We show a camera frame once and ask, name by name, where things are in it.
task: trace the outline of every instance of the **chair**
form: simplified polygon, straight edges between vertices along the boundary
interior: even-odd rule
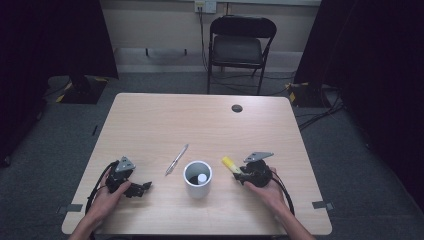
[[[208,89],[210,92],[212,66],[262,69],[256,95],[261,91],[265,65],[277,27],[266,18],[225,15],[215,19],[209,33]],[[268,39],[262,51],[261,41]]]

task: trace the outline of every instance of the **pen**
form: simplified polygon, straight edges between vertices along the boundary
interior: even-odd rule
[[[165,176],[170,174],[172,172],[172,170],[174,170],[175,165],[177,165],[178,160],[180,160],[181,156],[185,153],[187,148],[188,148],[188,144],[184,145],[181,152],[178,154],[178,156],[175,158],[175,160],[172,161],[171,166],[169,166],[168,169],[166,169]]]

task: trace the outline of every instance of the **light wood tabletop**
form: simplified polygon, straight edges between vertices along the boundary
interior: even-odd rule
[[[233,105],[240,105],[236,113]],[[165,171],[189,144],[173,172]],[[237,166],[252,152],[273,152],[264,159],[275,167],[289,192],[296,217],[314,235],[332,226],[322,201],[291,105],[286,98],[260,96],[121,93],[115,98],[62,230],[70,234],[84,216],[87,197],[104,168],[126,156],[136,165],[130,181],[152,187],[143,197],[123,196],[114,213],[98,228],[101,234],[281,235],[274,216],[221,163]],[[191,161],[207,162],[213,171],[210,193],[191,199],[183,180]]]

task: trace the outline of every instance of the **white cup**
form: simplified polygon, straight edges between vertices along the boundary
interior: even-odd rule
[[[208,195],[211,189],[212,168],[207,163],[190,162],[184,168],[183,177],[190,197],[200,199]]]

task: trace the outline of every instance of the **white wall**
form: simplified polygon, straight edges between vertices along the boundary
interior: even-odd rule
[[[114,48],[201,49],[199,16],[187,1],[101,1]],[[216,14],[204,14],[204,43],[209,25],[227,11],[217,4]],[[318,6],[230,3],[231,14],[263,16],[277,25],[272,51],[303,52]]]

